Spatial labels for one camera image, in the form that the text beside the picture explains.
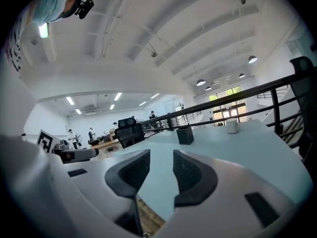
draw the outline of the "table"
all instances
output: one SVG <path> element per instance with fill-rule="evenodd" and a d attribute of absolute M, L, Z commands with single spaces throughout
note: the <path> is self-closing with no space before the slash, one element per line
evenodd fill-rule
<path fill-rule="evenodd" d="M 113 146 L 114 144 L 120 143 L 118 139 L 114 139 L 113 141 L 107 141 L 106 143 L 102 142 L 97 145 L 92 145 L 90 146 L 91 149 L 101 149 L 104 147 L 110 147 Z"/>
<path fill-rule="evenodd" d="M 219 126 L 194 129 L 193 135 L 191 145 L 180 145 L 176 131 L 164 131 L 114 154 L 151 150 L 150 172 L 138 194 L 166 221 L 174 212 L 174 197 L 179 193 L 172 170 L 174 149 L 238 163 L 279 188 L 295 204 L 303 202 L 313 188 L 299 158 L 259 120 L 240 123 L 237 134 L 228 134 L 225 126 Z"/>

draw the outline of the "blue surgical mask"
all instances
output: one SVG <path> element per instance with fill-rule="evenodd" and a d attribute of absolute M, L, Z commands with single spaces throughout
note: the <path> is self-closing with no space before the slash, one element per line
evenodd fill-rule
<path fill-rule="evenodd" d="M 40 0 L 37 4 L 32 22 L 41 26 L 58 19 L 65 9 L 66 0 Z"/>

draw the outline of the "mug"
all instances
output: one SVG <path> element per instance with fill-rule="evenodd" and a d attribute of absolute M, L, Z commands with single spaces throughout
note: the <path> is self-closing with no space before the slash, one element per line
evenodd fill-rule
<path fill-rule="evenodd" d="M 226 128 L 229 134 L 235 134 L 240 129 L 240 124 L 237 121 L 237 118 L 229 118 L 226 120 Z"/>

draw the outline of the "large window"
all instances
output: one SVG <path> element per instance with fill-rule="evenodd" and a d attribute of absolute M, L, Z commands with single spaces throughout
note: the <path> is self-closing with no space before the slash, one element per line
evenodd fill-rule
<path fill-rule="evenodd" d="M 236 86 L 233 88 L 230 88 L 228 90 L 213 94 L 209 96 L 210 101 L 214 101 L 217 99 L 220 99 L 222 97 L 232 95 L 238 92 L 241 92 L 241 86 Z M 222 119 L 226 117 L 236 116 L 238 114 L 244 114 L 247 112 L 246 105 L 244 102 L 244 99 L 239 101 L 234 101 L 225 105 L 221 105 L 218 107 L 212 108 L 214 119 Z M 238 119 L 240 122 L 247 121 L 247 117 L 241 117 Z"/>

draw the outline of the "railing post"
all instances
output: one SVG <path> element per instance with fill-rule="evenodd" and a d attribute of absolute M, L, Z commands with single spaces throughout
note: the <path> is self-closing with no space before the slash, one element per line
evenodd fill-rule
<path fill-rule="evenodd" d="M 274 106 L 274 121 L 275 121 L 274 131 L 277 135 L 280 135 L 281 123 L 280 123 L 280 117 L 279 117 L 279 105 L 278 105 L 276 89 L 271 90 L 271 95 L 272 95 L 272 101 Z"/>
<path fill-rule="evenodd" d="M 174 130 L 174 129 L 173 129 L 173 125 L 172 125 L 172 120 L 171 120 L 171 118 L 167 118 L 167 124 L 168 124 L 169 130 Z"/>

